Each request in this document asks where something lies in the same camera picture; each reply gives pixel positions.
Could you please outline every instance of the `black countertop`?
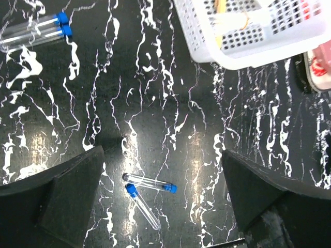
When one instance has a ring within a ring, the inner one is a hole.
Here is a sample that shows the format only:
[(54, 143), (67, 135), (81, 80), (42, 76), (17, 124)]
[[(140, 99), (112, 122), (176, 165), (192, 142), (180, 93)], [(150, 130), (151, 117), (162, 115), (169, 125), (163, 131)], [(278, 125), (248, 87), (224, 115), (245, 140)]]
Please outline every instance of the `black countertop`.
[[(171, 1), (9, 0), (2, 26), (64, 10), (72, 42), (0, 54), (0, 184), (96, 145), (106, 160), (86, 247), (206, 247), (240, 238), (220, 164), (234, 149), (329, 189), (331, 97), (309, 94), (301, 57), (228, 71), (190, 59)], [(140, 189), (123, 173), (176, 194)]]

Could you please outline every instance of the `red object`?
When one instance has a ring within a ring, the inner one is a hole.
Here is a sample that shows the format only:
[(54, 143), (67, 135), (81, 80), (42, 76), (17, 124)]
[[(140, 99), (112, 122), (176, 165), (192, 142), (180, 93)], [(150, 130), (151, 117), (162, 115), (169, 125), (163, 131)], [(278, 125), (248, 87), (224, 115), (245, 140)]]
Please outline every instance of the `red object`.
[(331, 40), (313, 50), (317, 63), (331, 73)]
[(305, 20), (310, 18), (310, 8), (309, 4), (305, 0), (300, 0), (302, 3), (302, 8), (304, 8)]
[(312, 71), (315, 76), (324, 76), (327, 73), (327, 71), (318, 62), (316, 57), (314, 57), (314, 59), (312, 60), (311, 66), (312, 66)]

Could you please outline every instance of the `glossy surface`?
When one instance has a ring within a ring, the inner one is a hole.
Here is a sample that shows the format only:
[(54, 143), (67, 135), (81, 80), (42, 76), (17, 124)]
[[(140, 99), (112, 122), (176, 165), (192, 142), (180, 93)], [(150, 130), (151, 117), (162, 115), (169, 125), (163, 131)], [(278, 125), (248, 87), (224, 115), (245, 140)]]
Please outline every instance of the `glossy surface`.
[(145, 216), (147, 221), (150, 223), (154, 230), (160, 230), (160, 221), (155, 217), (154, 213), (150, 207), (145, 202), (144, 198), (139, 194), (138, 190), (131, 183), (128, 183), (125, 188), (127, 189), (129, 195), (132, 197), (133, 201), (136, 203), (136, 207), (139, 208), (141, 213)]
[(162, 191), (168, 191), (171, 193), (176, 193), (175, 191), (172, 191), (173, 187), (176, 187), (172, 185), (171, 183), (162, 182), (155, 179), (146, 178), (145, 176), (138, 176), (133, 175), (129, 173), (124, 173), (122, 176), (123, 180), (129, 183), (132, 183), (136, 186), (142, 186), (149, 189), (154, 190), (162, 190)]
[[(223, 149), (330, 187), (331, 96), (304, 93), (298, 60), (240, 71), (196, 64), (168, 1), (9, 2), (0, 3), (4, 23), (22, 22), (22, 10), (64, 9), (74, 37), (0, 54), (0, 183), (102, 145), (106, 160), (85, 247), (237, 240)], [(135, 208), (122, 180), (143, 172), (178, 186), (174, 195), (140, 189), (160, 231)]]
[(24, 32), (13, 33), (10, 35), (0, 36), (0, 51), (12, 53), (20, 50), (22, 47), (33, 47), (35, 45), (44, 44), (55, 41), (64, 37), (63, 30), (52, 24), (47, 29), (39, 30), (38, 28), (27, 29)]

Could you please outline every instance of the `pink container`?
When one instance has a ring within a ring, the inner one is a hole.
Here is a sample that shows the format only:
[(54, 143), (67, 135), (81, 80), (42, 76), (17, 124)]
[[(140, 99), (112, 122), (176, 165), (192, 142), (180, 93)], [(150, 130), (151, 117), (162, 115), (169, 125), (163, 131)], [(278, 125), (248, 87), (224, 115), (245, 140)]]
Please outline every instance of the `pink container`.
[(331, 40), (327, 43), (319, 45), (318, 48), (313, 50), (314, 55), (316, 56), (317, 62), (327, 70), (331, 72)]

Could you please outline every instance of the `test tube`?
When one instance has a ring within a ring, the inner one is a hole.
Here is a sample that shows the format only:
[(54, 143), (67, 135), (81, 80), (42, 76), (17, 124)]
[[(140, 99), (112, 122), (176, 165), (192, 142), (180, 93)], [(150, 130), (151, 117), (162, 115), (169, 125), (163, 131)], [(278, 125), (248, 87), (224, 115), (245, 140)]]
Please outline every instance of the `test tube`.
[(3, 32), (0, 30), (1, 36), (8, 36), (15, 34), (16, 36), (25, 33), (29, 30), (38, 29), (48, 29), (55, 26), (67, 25), (69, 23), (69, 18), (64, 12), (60, 12), (54, 15), (48, 15), (46, 17), (41, 17), (37, 20), (32, 20), (31, 22), (24, 22), (14, 26), (6, 27)]
[(137, 175), (132, 175), (129, 173), (124, 173), (122, 178), (124, 181), (136, 184), (138, 186), (143, 186), (143, 187), (154, 189), (154, 190), (167, 191), (167, 192), (170, 192), (173, 194), (175, 194), (177, 192), (177, 186), (172, 183), (162, 182), (159, 180), (141, 177), (141, 176), (137, 176)]
[(32, 47), (46, 42), (72, 36), (72, 30), (68, 25), (63, 27), (54, 26), (44, 30), (26, 30), (21, 34), (10, 34), (0, 37), (0, 51), (16, 51), (25, 47)]
[(146, 204), (144, 199), (138, 193), (136, 187), (133, 184), (128, 183), (125, 186), (125, 188), (128, 191), (128, 193), (130, 194), (130, 196), (132, 197), (132, 199), (134, 200), (134, 202), (136, 203), (136, 205), (138, 206), (138, 208), (140, 209), (140, 211), (143, 213), (145, 218), (148, 220), (148, 222), (150, 223), (152, 228), (154, 230), (160, 230), (161, 229), (160, 221), (155, 217), (155, 215), (153, 214), (151, 209), (148, 207), (148, 205)]

